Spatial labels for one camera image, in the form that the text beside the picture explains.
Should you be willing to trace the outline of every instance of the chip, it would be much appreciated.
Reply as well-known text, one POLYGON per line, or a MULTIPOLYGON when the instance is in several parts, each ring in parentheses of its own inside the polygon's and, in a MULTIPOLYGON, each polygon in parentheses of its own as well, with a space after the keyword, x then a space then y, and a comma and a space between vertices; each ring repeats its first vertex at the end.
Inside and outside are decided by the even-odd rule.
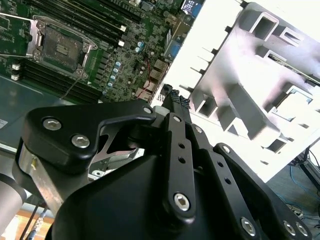
POLYGON ((46 27, 42 51, 43 61, 61 65, 63 66, 61 68, 74 72, 78 67, 82 48, 82 42, 46 27))

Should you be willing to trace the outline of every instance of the motherboard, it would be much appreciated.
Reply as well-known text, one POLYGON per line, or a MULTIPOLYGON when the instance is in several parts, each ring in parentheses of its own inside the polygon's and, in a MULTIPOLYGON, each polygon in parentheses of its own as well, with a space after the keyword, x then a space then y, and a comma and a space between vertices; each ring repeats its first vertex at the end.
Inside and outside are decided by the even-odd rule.
POLYGON ((149 101, 202 3, 0 0, 0 74, 75 104, 149 101))

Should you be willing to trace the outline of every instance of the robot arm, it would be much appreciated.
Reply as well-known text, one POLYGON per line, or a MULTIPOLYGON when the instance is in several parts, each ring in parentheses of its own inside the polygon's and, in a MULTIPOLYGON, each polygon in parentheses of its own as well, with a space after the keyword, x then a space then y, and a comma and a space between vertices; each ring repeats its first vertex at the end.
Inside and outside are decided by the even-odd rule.
POLYGON ((209 144, 188 106, 171 91, 154 109, 137 100, 29 112, 15 178, 55 215, 47 239, 312 239, 231 147, 209 144), (144 156, 89 183, 97 156, 136 148, 144 156))

